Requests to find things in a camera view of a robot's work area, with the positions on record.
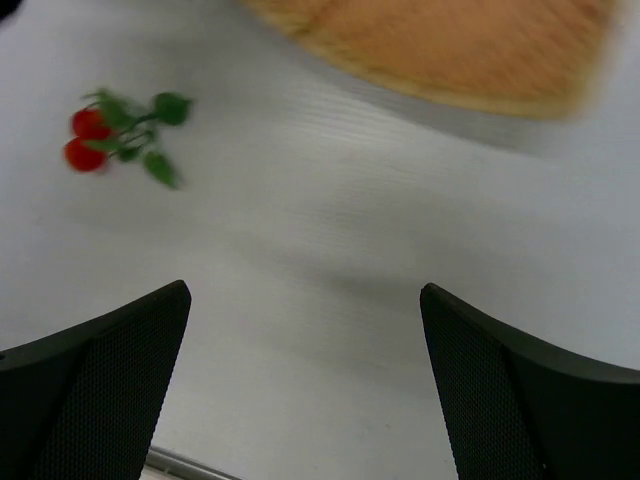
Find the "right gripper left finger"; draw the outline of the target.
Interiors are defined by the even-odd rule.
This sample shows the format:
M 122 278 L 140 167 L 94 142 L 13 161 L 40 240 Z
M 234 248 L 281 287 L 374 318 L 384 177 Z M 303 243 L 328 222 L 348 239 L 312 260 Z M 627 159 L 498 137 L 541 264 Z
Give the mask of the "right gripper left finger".
M 139 478 L 190 306 L 178 280 L 2 351 L 2 478 Z

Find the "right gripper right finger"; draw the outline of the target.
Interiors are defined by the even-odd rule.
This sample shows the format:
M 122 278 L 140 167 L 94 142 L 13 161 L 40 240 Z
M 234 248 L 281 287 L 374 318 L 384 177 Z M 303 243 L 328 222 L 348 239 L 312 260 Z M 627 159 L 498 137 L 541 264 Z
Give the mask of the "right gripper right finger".
M 459 478 L 638 478 L 638 371 L 552 345 L 435 284 L 420 307 Z

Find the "fake cherry sprig with leaves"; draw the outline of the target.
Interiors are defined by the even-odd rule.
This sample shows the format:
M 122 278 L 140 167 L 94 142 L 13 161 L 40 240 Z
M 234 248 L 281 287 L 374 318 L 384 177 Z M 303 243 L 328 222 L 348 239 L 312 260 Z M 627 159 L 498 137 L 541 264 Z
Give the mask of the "fake cherry sprig with leaves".
M 107 88 L 82 97 L 83 108 L 69 119 L 71 138 L 62 158 L 77 173 L 96 173 L 114 159 L 138 163 L 159 184 L 176 190 L 181 175 L 162 147 L 160 131 L 190 118 L 194 100 L 177 92 L 155 94 L 143 105 Z

